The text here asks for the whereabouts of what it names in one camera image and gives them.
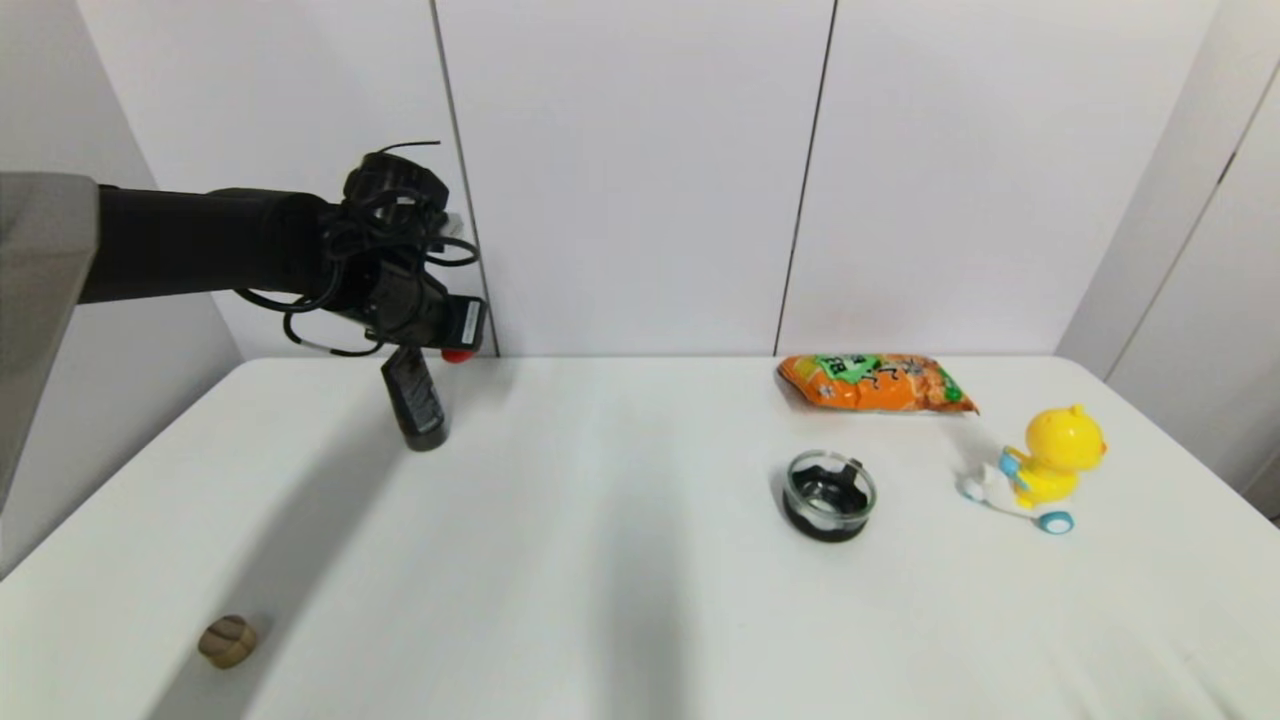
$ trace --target blue wheel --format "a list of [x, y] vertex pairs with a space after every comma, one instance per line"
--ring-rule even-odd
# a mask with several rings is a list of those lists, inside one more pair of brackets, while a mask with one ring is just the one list
[[1070, 512], [1055, 510], [1053, 512], [1046, 512], [1037, 518], [1036, 524], [1051, 536], [1064, 536], [1071, 532], [1071, 528], [1075, 527], [1075, 520], [1071, 519]]

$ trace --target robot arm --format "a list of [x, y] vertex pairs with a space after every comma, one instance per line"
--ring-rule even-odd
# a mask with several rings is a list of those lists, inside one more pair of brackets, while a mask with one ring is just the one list
[[[236, 290], [283, 313], [328, 310], [379, 343], [479, 350], [486, 305], [451, 295], [428, 263], [474, 263], [475, 247], [440, 237], [449, 190], [430, 170], [383, 151], [352, 170], [344, 199], [270, 190], [210, 195], [101, 187], [99, 249], [79, 302]], [[470, 250], [462, 260], [438, 256]], [[253, 291], [301, 295], [293, 304]]]
[[[335, 313], [364, 325], [375, 347], [330, 352], [401, 346], [383, 377], [408, 446], [444, 442], [420, 348], [470, 356], [483, 342], [486, 304], [451, 295], [426, 272], [429, 263], [474, 263], [476, 249], [439, 234], [448, 187], [392, 147], [365, 155], [338, 204], [298, 192], [186, 195], [0, 173], [0, 510], [77, 302], [234, 290], [282, 313], [285, 334], [308, 346], [292, 318]], [[470, 256], [443, 259], [448, 247]], [[278, 302], [255, 291], [300, 297]]]

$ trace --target yellow duck head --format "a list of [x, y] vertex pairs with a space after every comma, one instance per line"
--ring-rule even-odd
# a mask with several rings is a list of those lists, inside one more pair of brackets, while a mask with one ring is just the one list
[[1102, 428], [1073, 405], [1046, 410], [1027, 425], [1027, 450], [1032, 459], [1060, 473], [1092, 470], [1102, 462], [1107, 443]]

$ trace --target white label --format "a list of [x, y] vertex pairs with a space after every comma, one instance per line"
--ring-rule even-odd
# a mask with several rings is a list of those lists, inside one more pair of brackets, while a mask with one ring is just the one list
[[476, 337], [476, 320], [480, 319], [480, 301], [472, 300], [467, 305], [467, 324], [462, 327], [462, 345], [471, 345]]

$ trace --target green label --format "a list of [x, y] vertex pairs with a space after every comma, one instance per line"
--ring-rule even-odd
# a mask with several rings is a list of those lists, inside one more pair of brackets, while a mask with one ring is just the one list
[[951, 375], [942, 369], [942, 365], [938, 365], [938, 372], [942, 373], [942, 387], [946, 389], [947, 402], [960, 402], [964, 400], [964, 391], [960, 389], [960, 386], [957, 386], [956, 382], [951, 379]]
[[814, 361], [833, 380], [858, 384], [879, 366], [878, 355], [815, 355]]

